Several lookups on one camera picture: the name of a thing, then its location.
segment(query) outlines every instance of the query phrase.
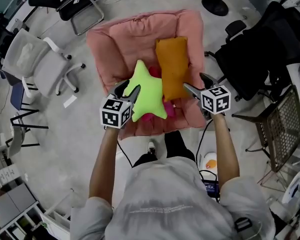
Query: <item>green star pillow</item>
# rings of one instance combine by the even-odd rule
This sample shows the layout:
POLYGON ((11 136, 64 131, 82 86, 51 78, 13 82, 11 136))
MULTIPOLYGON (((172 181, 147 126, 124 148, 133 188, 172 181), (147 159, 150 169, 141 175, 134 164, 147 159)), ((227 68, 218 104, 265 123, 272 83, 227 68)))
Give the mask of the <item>green star pillow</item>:
POLYGON ((162 103, 162 79, 151 76, 141 59, 136 62, 133 76, 123 94, 129 96, 137 85, 140 85, 141 90, 132 109, 134 112, 132 121, 136 122, 146 113, 152 113, 166 119, 167 112, 162 103))

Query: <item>black round base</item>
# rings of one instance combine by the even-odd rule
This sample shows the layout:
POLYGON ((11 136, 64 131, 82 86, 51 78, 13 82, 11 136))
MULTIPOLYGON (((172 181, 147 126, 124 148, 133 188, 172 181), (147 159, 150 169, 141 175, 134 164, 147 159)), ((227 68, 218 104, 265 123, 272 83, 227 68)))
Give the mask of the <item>black round base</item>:
POLYGON ((222 0, 201 0, 204 8, 210 13, 217 16, 226 16, 229 12, 229 8, 222 0))

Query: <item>orange object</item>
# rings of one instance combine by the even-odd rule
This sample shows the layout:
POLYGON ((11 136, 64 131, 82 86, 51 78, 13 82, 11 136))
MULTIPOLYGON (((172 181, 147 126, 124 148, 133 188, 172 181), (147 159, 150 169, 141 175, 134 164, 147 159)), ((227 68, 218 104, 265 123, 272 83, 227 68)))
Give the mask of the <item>orange object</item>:
POLYGON ((190 83, 187 40, 180 36, 156 41, 165 102, 189 97, 184 89, 184 82, 190 83))
POLYGON ((217 161, 216 160, 213 160, 213 159, 211 159, 211 160, 209 160, 206 164, 205 164, 205 167, 207 168, 207 169, 212 169, 212 168, 215 168, 217 166, 217 161))

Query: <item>chair wheel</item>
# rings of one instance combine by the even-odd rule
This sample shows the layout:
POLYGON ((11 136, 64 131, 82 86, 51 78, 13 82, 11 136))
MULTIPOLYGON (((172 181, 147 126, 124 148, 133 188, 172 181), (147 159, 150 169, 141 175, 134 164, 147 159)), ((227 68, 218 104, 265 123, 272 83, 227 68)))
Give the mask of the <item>chair wheel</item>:
POLYGON ((241 98, 239 95, 237 95, 237 96, 234 97, 234 100, 235 100, 236 102, 240 101, 241 99, 242 99, 242 98, 241 98))

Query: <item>white shoe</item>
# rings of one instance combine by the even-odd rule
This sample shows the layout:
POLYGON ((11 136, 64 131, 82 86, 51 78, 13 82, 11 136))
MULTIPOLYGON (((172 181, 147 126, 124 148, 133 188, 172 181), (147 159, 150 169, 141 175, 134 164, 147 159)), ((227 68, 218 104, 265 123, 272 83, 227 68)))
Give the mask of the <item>white shoe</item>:
POLYGON ((152 154, 152 155, 155 155, 155 156, 157 155, 157 153, 156 153, 156 145, 155 145, 155 142, 154 142, 153 139, 149 140, 146 152, 148 154, 152 154))

